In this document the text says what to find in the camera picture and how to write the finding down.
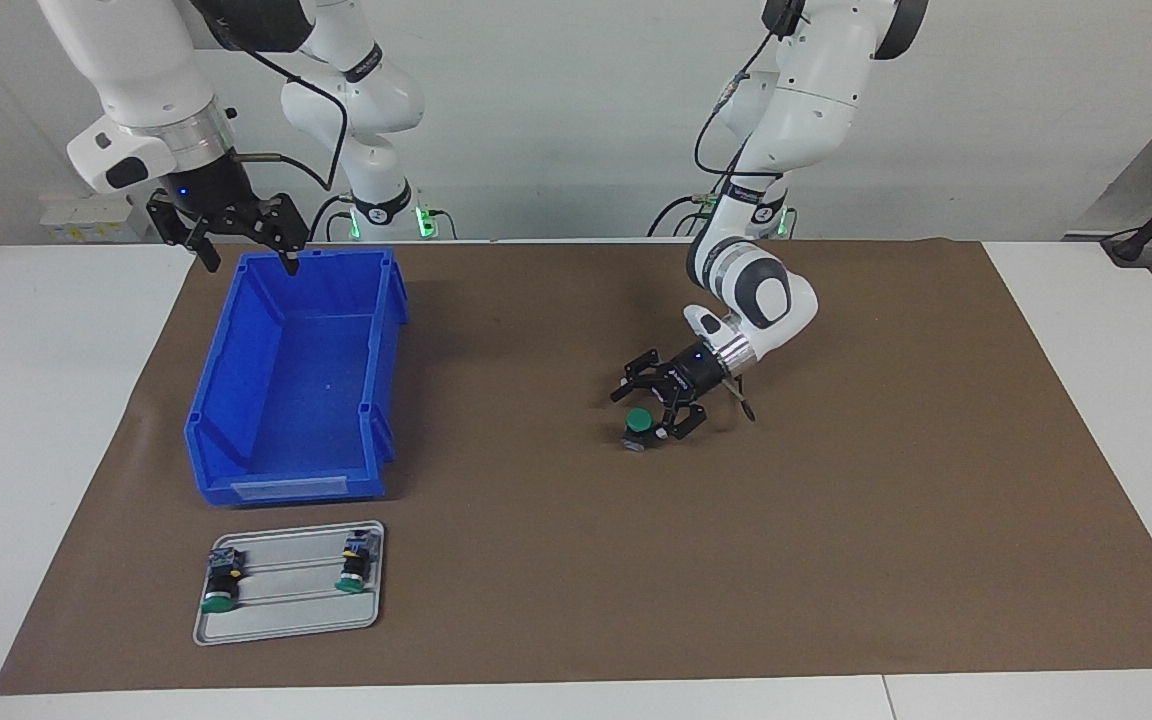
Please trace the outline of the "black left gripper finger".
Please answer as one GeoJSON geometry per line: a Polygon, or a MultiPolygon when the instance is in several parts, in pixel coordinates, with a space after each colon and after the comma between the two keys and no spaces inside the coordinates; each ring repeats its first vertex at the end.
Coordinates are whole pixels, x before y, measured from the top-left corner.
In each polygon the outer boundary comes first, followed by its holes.
{"type": "Polygon", "coordinates": [[[670,406],[673,402],[670,365],[660,361],[655,348],[649,348],[634,361],[628,361],[623,366],[620,386],[611,392],[611,402],[617,404],[635,392],[647,393],[655,397],[660,406],[670,406]]]}
{"type": "Polygon", "coordinates": [[[685,439],[707,420],[707,410],[695,400],[662,401],[660,409],[662,414],[653,429],[653,435],[658,439],[685,439]]]}

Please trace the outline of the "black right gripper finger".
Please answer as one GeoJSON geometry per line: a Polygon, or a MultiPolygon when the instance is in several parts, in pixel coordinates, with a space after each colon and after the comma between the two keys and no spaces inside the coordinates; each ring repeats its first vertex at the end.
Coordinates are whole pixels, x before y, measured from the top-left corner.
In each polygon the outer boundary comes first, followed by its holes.
{"type": "Polygon", "coordinates": [[[273,251],[287,275],[298,274],[300,255],[311,234],[291,196],[276,194],[268,200],[238,202],[236,228],[247,240],[273,251]]]}
{"type": "Polygon", "coordinates": [[[166,195],[147,197],[146,213],[165,245],[183,247],[200,260],[207,273],[218,272],[221,259],[209,238],[209,223],[205,219],[196,220],[194,225],[184,223],[180,210],[166,195]]]}

